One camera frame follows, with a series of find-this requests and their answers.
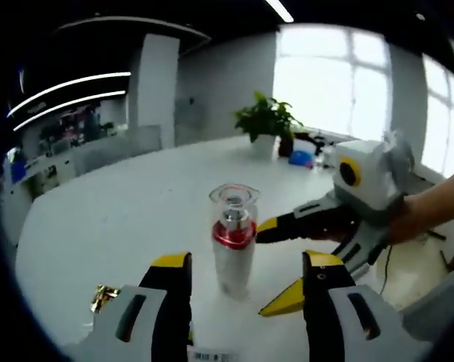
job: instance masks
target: cable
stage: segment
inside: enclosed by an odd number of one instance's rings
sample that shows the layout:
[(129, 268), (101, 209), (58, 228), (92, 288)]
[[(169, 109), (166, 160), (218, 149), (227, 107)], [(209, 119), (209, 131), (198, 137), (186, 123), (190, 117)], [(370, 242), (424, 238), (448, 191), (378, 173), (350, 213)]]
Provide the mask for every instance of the cable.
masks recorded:
[(385, 264), (385, 281), (383, 281), (383, 287), (381, 288), (381, 292), (379, 295), (382, 296), (383, 292), (386, 288), (386, 282), (388, 281), (388, 264), (390, 262), (391, 251), (393, 250), (393, 245), (390, 246), (390, 250), (388, 250), (388, 255), (386, 256), (386, 264)]

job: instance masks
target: white table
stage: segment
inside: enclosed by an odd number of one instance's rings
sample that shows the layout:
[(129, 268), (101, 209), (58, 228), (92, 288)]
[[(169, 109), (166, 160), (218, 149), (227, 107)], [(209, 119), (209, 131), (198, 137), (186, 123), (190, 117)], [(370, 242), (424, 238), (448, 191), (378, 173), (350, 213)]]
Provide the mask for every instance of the white table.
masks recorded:
[(259, 221), (318, 198), (332, 185), (323, 171), (253, 159), (248, 138), (235, 137), (131, 158), (36, 199), (21, 235), (16, 274), (51, 338), (65, 345), (86, 336), (97, 284), (137, 285), (154, 259), (188, 250), (196, 345), (227, 348), (247, 361), (306, 361), (302, 312), (274, 318), (257, 312), (301, 276), (303, 250), (329, 252), (336, 245), (308, 240), (256, 245), (250, 299), (222, 295), (208, 194), (228, 182), (261, 191)]

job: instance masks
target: bright window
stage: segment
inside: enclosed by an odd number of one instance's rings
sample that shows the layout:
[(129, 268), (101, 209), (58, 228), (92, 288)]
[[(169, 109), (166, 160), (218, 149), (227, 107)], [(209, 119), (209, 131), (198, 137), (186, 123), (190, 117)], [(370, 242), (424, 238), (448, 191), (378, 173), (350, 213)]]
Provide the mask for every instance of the bright window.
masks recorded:
[(454, 75), (424, 57), (428, 86), (428, 119), (422, 164), (450, 177), (454, 174)]
[(339, 26), (281, 28), (274, 97), (306, 127), (381, 140), (388, 126), (389, 68), (382, 36)]

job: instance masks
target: white flower pot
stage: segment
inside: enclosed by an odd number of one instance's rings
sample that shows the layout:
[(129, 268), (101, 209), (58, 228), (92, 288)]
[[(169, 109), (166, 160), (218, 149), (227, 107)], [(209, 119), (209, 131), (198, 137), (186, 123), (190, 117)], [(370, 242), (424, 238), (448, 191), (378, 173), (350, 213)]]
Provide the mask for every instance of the white flower pot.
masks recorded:
[(252, 143), (253, 154), (256, 158), (271, 160), (274, 151), (275, 137), (268, 134), (260, 134)]

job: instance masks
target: gold foil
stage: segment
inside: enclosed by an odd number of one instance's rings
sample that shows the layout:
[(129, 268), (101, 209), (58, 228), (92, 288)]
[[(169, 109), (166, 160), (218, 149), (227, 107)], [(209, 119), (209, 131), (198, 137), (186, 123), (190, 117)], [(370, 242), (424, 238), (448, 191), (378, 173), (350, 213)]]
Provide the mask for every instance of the gold foil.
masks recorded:
[(93, 313), (100, 313), (102, 307), (107, 302), (116, 298), (120, 290), (114, 287), (108, 287), (106, 285), (98, 284), (97, 291), (95, 292), (93, 301), (91, 302), (90, 310)]

